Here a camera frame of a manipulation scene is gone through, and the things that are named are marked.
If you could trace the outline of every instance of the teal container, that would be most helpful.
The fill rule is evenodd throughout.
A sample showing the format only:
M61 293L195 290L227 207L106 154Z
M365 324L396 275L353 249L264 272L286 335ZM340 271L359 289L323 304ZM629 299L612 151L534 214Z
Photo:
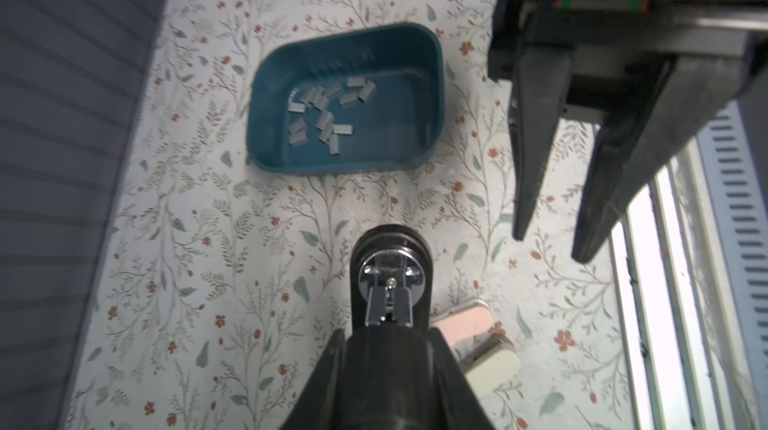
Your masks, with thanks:
M376 84L369 102L341 108L338 96L348 76ZM319 140L320 111L289 113L316 85L339 82L341 93L327 110L334 123L354 127L340 136L340 154L331 156ZM254 78L246 145L251 161L266 171L286 174L381 172L424 163L435 149L445 118L442 51L422 25L399 23L315 40L274 50ZM308 143L288 144L288 127L302 117Z

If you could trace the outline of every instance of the black plastic mount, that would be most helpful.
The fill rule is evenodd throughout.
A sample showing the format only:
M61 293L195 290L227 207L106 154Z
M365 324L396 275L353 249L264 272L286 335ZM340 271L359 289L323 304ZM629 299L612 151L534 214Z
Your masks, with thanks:
M599 126L571 254L589 262L658 169L765 70L768 7L561 1L498 0L488 75L513 81L516 240L538 204L559 119Z

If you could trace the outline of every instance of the red flower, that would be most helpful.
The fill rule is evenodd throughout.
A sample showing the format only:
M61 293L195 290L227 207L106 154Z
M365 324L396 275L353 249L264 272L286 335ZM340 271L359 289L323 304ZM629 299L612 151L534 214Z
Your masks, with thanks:
M475 47L472 45L471 41L463 42L462 47L458 49L458 51L462 52L462 55L464 56L467 56L472 50L475 50Z
M569 346L576 345L574 339L571 338L571 332L568 330L565 330L564 332L558 330L558 336L554 337L554 342L560 345L561 352L566 352Z
M488 329L488 333L490 333L491 335L500 335L500 336L505 336L507 334L507 332L502 328L502 323L500 321L496 321L493 324L493 327Z

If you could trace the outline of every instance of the vented panel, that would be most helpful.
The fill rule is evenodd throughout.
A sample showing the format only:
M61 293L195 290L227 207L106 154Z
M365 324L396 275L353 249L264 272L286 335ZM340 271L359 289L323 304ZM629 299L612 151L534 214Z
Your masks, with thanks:
M734 292L760 422L768 428L768 223L738 106L731 103L697 142Z

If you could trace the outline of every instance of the table surface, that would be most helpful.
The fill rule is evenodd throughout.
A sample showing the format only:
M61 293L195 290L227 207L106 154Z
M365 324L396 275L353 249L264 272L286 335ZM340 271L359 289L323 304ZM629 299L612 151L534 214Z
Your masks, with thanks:
M484 299L488 333L513 341L522 370L481 400L498 428L632 427L608 248L569 256L592 127L561 121L527 238L511 238L510 86L485 74L494 1L168 0L67 428L278 428L349 328L350 250L381 223L429 243L433 313ZM445 59L427 164L307 178L246 161L266 54L399 21L434 31Z

